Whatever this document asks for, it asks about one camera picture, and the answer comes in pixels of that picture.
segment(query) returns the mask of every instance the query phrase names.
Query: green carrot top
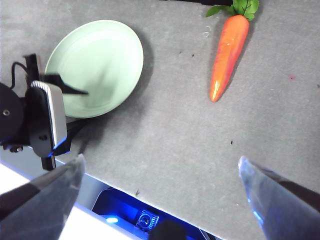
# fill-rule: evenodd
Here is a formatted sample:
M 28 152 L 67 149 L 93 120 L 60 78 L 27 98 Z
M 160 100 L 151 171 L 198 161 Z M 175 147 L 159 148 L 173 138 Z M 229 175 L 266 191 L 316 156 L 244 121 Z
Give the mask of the green carrot top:
M 243 15 L 248 21 L 255 18 L 255 12 L 258 10 L 259 0 L 233 0 L 231 6 L 216 5 L 211 7 L 206 13 L 206 17 L 215 15 L 220 10 L 226 11 L 231 16 Z

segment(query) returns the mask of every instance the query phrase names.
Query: light green plate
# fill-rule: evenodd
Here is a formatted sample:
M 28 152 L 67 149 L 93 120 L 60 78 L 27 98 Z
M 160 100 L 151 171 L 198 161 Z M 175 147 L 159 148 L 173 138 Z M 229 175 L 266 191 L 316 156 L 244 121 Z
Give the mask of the light green plate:
M 113 20 L 87 23 L 69 33 L 53 50 L 45 73 L 88 95 L 64 94 L 65 113 L 91 118 L 119 106 L 133 91 L 144 62 L 141 42 L 127 25 Z

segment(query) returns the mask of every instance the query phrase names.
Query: blue led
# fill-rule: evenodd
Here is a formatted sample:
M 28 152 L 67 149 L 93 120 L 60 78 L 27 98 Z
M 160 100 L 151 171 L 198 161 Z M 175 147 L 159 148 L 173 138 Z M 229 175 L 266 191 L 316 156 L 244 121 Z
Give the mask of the blue led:
M 108 217 L 106 219 L 106 222 L 109 223 L 109 224 L 115 224 L 115 223 L 118 222 L 118 218 L 116 218 L 116 217 Z
M 253 211 L 253 214 L 255 215 L 255 217 L 258 219 L 259 223 L 262 225 L 264 224 L 264 220 L 261 218 L 261 216 L 259 215 L 259 213 L 257 213 L 256 211 Z

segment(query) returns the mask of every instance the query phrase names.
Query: gray felt surface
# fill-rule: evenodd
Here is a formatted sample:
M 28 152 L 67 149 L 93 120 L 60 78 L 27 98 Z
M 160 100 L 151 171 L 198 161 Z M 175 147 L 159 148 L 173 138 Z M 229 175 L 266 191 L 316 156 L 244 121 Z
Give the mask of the gray felt surface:
M 129 25 L 144 50 L 140 81 L 62 159 L 83 152 L 87 172 L 111 186 L 131 195 L 139 189 L 142 201 L 223 239 L 262 240 L 238 176 L 240 156 L 320 192 L 320 1 L 262 0 L 216 103 L 210 76 L 227 17 L 204 18 L 208 9 L 158 0 L 2 0 L 1 81 L 10 82 L 11 63 L 24 54 L 37 53 L 44 68 L 82 24 Z M 24 88 L 21 81 L 15 90 Z

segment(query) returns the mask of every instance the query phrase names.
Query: orange carrot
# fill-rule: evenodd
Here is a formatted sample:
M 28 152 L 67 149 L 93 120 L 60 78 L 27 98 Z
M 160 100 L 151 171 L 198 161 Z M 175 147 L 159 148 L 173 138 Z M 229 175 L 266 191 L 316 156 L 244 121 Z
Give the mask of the orange carrot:
M 216 58 L 213 64 L 210 99 L 216 102 L 226 89 L 235 64 L 245 44 L 249 30 L 249 21 L 255 18 L 259 0 L 232 0 L 231 6 L 215 5 L 206 13 L 206 17 L 220 10 L 231 15 L 223 26 Z
M 226 89 L 248 30 L 249 21 L 243 15 L 231 16 L 224 23 L 212 69 L 210 88 L 212 102 L 216 102 Z

